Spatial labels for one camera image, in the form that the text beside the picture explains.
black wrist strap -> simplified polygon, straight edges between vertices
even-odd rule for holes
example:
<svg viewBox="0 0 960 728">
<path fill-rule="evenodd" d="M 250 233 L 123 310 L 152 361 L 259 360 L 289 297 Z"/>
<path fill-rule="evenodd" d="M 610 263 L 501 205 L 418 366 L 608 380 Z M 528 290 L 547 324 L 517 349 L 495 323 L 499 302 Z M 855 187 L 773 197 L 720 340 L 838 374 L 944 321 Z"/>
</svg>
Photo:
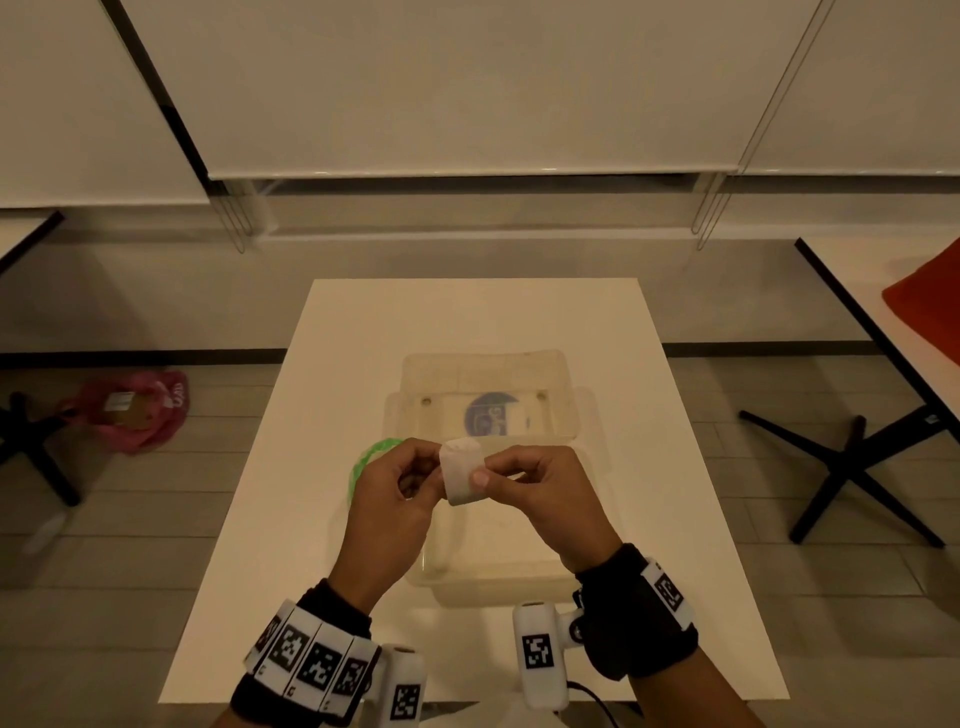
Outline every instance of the black wrist strap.
<svg viewBox="0 0 960 728">
<path fill-rule="evenodd" d="M 326 579 L 307 590 L 297 606 L 355 637 L 370 637 L 371 618 L 334 592 Z M 252 675 L 241 678 L 233 691 L 230 707 L 244 720 L 272 728 L 315 728 L 323 722 L 316 712 L 285 700 L 258 683 Z"/>
<path fill-rule="evenodd" d="M 661 574 L 655 585 L 643 576 L 648 567 Z M 633 544 L 624 544 L 600 566 L 578 573 L 577 579 L 582 585 L 584 648 L 604 677 L 648 677 L 696 651 L 696 627 L 691 623 L 682 628 L 675 617 L 683 595 Z"/>
</svg>

pink plastic bag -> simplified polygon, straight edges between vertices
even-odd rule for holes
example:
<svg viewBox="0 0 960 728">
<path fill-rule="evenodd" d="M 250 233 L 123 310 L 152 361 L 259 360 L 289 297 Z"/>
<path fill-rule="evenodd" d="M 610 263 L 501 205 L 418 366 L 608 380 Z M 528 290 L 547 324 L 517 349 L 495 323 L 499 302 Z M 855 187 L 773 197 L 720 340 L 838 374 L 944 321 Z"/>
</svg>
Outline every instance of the pink plastic bag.
<svg viewBox="0 0 960 728">
<path fill-rule="evenodd" d="M 77 397 L 61 402 L 58 410 L 67 422 L 93 427 L 111 449 L 134 454 L 173 437 L 189 406 L 183 372 L 137 372 L 89 381 Z M 124 417 L 132 407 L 135 424 Z"/>
</svg>

person's left hand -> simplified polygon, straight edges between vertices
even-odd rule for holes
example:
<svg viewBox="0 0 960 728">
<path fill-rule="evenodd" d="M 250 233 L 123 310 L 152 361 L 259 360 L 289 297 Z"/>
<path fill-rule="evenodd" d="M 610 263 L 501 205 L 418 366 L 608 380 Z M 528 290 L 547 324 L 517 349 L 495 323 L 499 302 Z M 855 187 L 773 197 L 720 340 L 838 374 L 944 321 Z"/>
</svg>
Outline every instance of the person's left hand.
<svg viewBox="0 0 960 728">
<path fill-rule="evenodd" d="M 444 497 L 440 445 L 404 440 L 357 478 L 333 590 L 364 614 L 414 565 Z"/>
</svg>

red object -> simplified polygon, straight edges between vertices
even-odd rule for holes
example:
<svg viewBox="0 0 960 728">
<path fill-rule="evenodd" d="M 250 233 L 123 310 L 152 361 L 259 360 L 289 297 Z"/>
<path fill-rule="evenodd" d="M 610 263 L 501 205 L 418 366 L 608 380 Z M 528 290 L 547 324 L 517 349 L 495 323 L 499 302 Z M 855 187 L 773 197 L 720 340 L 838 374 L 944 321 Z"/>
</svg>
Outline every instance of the red object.
<svg viewBox="0 0 960 728">
<path fill-rule="evenodd" d="M 118 392 L 138 397 L 137 427 L 112 422 L 105 412 L 107 398 Z M 114 379 L 95 379 L 81 388 L 77 397 L 58 405 L 60 416 L 70 423 L 92 426 L 119 452 L 134 454 L 162 445 L 180 429 L 190 406 L 183 372 L 137 372 Z"/>
<path fill-rule="evenodd" d="M 883 291 L 901 321 L 960 364 L 960 238 Z"/>
</svg>

person's right hand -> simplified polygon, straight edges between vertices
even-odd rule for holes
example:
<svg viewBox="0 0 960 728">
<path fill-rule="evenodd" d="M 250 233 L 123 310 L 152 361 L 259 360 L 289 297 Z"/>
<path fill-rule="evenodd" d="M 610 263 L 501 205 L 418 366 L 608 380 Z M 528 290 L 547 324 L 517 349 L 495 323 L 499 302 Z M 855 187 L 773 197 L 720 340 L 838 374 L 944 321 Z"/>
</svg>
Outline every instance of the person's right hand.
<svg viewBox="0 0 960 728">
<path fill-rule="evenodd" d="M 470 476 L 472 487 L 521 510 L 574 573 L 603 564 L 623 546 L 572 448 L 514 445 L 484 464 Z M 507 477 L 517 473 L 517 480 Z"/>
</svg>

